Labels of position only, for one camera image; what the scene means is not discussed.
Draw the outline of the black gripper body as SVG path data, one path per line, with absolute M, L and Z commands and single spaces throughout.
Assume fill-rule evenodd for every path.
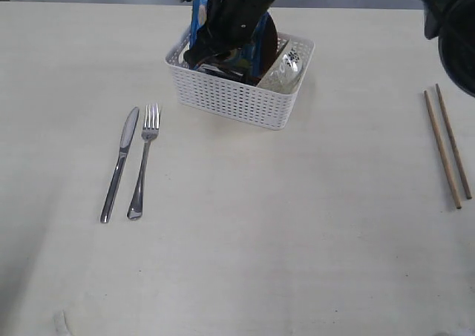
M 211 12 L 197 31 L 196 42 L 185 52 L 190 67 L 248 43 L 261 17 L 274 0 L 211 0 Z

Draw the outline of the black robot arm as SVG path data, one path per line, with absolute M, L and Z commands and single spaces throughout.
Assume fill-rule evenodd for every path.
M 210 0 L 208 18 L 185 54 L 192 67 L 250 42 L 258 22 L 277 0 Z M 436 41 L 446 76 L 474 95 L 474 0 L 406 0 L 419 3 L 422 32 Z

